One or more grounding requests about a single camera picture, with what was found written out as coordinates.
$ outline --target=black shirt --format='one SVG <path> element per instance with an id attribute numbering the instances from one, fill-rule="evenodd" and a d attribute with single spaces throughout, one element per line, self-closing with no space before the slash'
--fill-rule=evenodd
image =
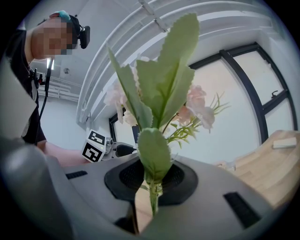
<path id="1" fill-rule="evenodd" d="M 25 40 L 26 40 L 26 31 L 25 30 L 16 30 L 12 35 L 9 44 L 6 50 L 6 56 L 10 60 L 10 66 L 13 70 L 15 76 L 18 78 L 26 92 L 32 98 L 32 84 L 31 78 L 29 77 L 30 66 L 26 60 L 25 56 Z M 36 98 L 37 107 L 33 111 L 30 120 L 27 134 L 23 137 L 24 141 L 27 143 L 35 143 L 36 134 L 39 127 L 39 133 L 37 136 L 37 142 L 45 140 L 45 136 L 42 128 L 38 124 L 38 93 Z"/>

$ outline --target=wooden surface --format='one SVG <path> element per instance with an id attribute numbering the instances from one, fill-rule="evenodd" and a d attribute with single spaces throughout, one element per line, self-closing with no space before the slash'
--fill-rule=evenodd
<path id="1" fill-rule="evenodd" d="M 272 148 L 274 140 L 291 137 L 296 137 L 296 147 Z M 215 165 L 226 168 L 224 162 Z M 289 201 L 300 179 L 300 132 L 276 131 L 254 152 L 237 158 L 235 171 L 231 168 L 229 172 L 254 188 L 274 208 Z M 135 195 L 135 206 L 141 232 L 152 219 L 149 192 L 140 188 Z"/>

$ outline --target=black slot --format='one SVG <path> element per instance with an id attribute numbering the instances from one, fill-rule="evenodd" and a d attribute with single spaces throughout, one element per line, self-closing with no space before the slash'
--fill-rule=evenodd
<path id="1" fill-rule="evenodd" d="M 78 177 L 84 176 L 86 174 L 88 174 L 86 171 L 71 172 L 71 173 L 67 173 L 66 177 L 68 179 L 72 179 L 72 178 L 78 178 Z"/>
<path id="2" fill-rule="evenodd" d="M 250 227 L 261 218 L 238 193 L 227 193 L 223 197 L 242 223 L 244 228 Z"/>

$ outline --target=man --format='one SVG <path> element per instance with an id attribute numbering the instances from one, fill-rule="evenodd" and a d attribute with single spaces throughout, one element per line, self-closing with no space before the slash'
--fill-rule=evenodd
<path id="1" fill-rule="evenodd" d="M 47 20 L 31 30 L 17 29 L 6 50 L 14 74 L 37 104 L 22 138 L 25 142 L 34 144 L 37 136 L 37 147 L 45 154 L 56 157 L 62 166 L 84 164 L 88 161 L 80 151 L 62 149 L 47 142 L 38 122 L 38 91 L 35 85 L 37 83 L 30 77 L 29 64 L 34 59 L 46 59 L 71 51 L 77 45 L 79 33 L 80 25 L 77 18 L 65 11 L 59 11 L 51 14 Z"/>

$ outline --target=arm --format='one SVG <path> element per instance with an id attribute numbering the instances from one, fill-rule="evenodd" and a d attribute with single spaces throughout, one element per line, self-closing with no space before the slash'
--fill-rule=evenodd
<path id="1" fill-rule="evenodd" d="M 40 148 L 46 155 L 56 157 L 61 166 L 72 166 L 89 163 L 79 150 L 68 150 L 60 148 L 47 140 L 43 140 L 37 143 L 37 147 Z"/>

